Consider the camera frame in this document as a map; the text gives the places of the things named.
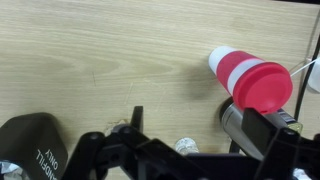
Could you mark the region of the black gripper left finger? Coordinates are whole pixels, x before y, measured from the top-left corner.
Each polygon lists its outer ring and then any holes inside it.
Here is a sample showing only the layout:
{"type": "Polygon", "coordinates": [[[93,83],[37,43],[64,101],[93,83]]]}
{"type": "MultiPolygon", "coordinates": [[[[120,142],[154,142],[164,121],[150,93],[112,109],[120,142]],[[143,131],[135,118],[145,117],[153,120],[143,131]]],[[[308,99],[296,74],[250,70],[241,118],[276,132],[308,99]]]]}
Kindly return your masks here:
{"type": "Polygon", "coordinates": [[[143,134],[144,108],[135,106],[131,121],[116,125],[109,135],[83,134],[72,153],[62,180],[104,180],[120,167],[131,180],[174,180],[163,158],[171,148],[143,134]]]}

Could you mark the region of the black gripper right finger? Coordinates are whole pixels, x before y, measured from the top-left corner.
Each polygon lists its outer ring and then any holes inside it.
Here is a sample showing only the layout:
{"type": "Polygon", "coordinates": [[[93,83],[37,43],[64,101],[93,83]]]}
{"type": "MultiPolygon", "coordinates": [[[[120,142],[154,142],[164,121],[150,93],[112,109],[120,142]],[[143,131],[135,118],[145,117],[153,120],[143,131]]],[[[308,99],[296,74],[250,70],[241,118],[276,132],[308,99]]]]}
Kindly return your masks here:
{"type": "Polygon", "coordinates": [[[241,129],[261,152],[255,180],[292,180],[296,168],[312,180],[320,179],[320,140],[302,137],[288,127],[277,127],[253,108],[246,108],[241,129]]]}

